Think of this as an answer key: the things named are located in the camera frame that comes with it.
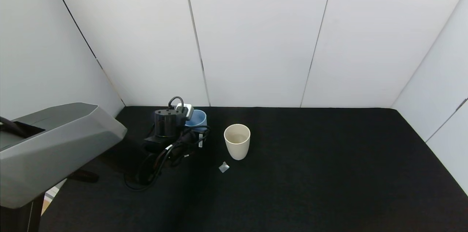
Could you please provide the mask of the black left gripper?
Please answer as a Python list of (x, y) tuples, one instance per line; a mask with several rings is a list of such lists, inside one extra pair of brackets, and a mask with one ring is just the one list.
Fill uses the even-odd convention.
[(207, 129), (185, 129), (181, 132), (181, 144), (189, 150), (202, 148), (207, 139)]

